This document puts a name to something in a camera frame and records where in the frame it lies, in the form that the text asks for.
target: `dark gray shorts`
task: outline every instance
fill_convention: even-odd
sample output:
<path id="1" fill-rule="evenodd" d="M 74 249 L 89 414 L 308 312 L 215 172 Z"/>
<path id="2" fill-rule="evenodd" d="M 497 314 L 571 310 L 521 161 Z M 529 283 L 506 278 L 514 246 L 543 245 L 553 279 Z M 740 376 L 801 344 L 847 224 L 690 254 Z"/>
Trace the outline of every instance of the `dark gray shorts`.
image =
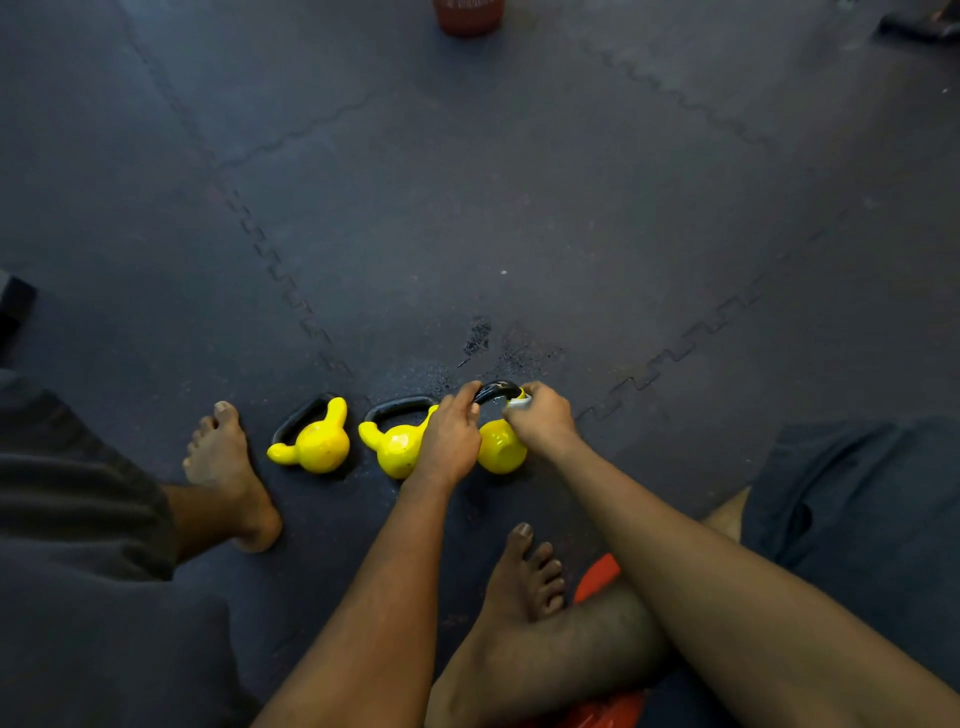
<path id="1" fill-rule="evenodd" d="M 742 543 L 960 691 L 960 424 L 787 427 L 747 499 Z M 735 722 L 684 666 L 640 725 Z"/>
<path id="2" fill-rule="evenodd" d="M 172 584 L 157 483 L 0 370 L 4 726 L 249 725 L 227 605 Z"/>

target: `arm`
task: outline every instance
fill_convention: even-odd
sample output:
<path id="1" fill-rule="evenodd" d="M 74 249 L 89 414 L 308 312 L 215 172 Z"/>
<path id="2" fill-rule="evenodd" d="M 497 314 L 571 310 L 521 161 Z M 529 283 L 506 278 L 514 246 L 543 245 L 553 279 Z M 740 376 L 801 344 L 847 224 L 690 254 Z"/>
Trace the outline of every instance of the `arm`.
<path id="1" fill-rule="evenodd" d="M 437 639 L 437 581 L 450 494 L 480 449 L 480 382 L 446 397 L 423 434 L 417 469 L 347 595 L 253 724 L 423 725 Z"/>
<path id="2" fill-rule="evenodd" d="M 818 589 L 666 505 L 524 385 L 517 435 L 560 470 L 670 640 L 745 726 L 960 725 L 960 696 Z"/>

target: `red bottle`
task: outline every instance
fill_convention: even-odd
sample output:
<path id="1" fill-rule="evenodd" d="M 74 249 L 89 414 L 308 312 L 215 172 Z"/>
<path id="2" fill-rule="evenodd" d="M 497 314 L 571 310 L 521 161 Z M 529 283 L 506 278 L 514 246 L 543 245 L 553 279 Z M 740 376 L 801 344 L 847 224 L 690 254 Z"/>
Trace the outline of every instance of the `red bottle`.
<path id="1" fill-rule="evenodd" d="M 500 27 L 505 0 L 433 0 L 444 33 L 481 36 Z"/>

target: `kettlebell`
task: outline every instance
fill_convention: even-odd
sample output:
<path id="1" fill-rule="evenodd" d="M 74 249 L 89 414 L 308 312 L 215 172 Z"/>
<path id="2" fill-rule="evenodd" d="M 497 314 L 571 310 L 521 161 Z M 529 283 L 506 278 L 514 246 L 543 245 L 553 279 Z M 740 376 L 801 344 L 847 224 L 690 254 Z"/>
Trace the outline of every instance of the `kettlebell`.
<path id="1" fill-rule="evenodd" d="M 430 415 L 438 406 L 432 397 L 416 395 L 383 402 L 367 413 L 358 427 L 360 439 L 364 445 L 376 452 L 376 461 L 384 473 L 397 480 L 410 477 L 420 456 L 423 432 L 430 422 Z M 426 417 L 419 425 L 396 425 L 386 432 L 381 432 L 377 425 L 377 422 L 388 417 L 424 409 L 427 411 Z"/>
<path id="2" fill-rule="evenodd" d="M 533 399 L 511 381 L 499 380 L 484 384 L 473 401 L 484 404 L 498 397 L 507 398 L 508 407 L 527 407 Z M 512 473 L 527 457 L 527 448 L 520 442 L 506 420 L 493 420 L 480 428 L 480 452 L 477 462 L 496 475 Z"/>
<path id="3" fill-rule="evenodd" d="M 326 416 L 300 431 L 293 445 L 286 442 L 303 420 L 326 406 Z M 322 394 L 295 410 L 276 429 L 267 457 L 279 465 L 300 465 L 311 473 L 330 473 L 340 467 L 350 451 L 350 439 L 344 430 L 347 401 Z"/>

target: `kettlebell handle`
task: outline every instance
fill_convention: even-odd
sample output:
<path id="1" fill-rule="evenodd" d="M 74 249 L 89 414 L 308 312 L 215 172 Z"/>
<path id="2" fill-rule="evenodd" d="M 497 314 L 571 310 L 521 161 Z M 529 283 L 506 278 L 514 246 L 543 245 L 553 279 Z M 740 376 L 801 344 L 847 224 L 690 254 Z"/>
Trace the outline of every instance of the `kettlebell handle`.
<path id="1" fill-rule="evenodd" d="M 388 417 L 402 415 L 405 412 L 430 409 L 434 404 L 439 403 L 427 395 L 401 397 L 399 400 L 385 401 L 373 407 L 364 415 L 363 421 L 365 423 L 379 424 L 381 420 L 386 420 Z"/>
<path id="2" fill-rule="evenodd" d="M 291 445 L 291 441 L 300 434 L 300 430 L 304 425 L 306 425 L 305 420 L 314 414 L 321 407 L 326 407 L 330 404 L 331 400 L 335 400 L 339 395 L 331 394 L 330 392 L 323 392 L 320 395 L 317 395 L 312 400 L 305 402 L 293 412 L 291 412 L 286 419 L 280 423 L 280 427 L 276 429 L 274 433 L 274 439 L 270 441 L 271 445 Z"/>
<path id="3" fill-rule="evenodd" d="M 480 391 L 473 397 L 476 404 L 485 404 L 497 397 L 506 397 L 508 400 L 515 400 L 524 395 L 523 388 L 506 379 L 492 381 L 480 387 Z"/>

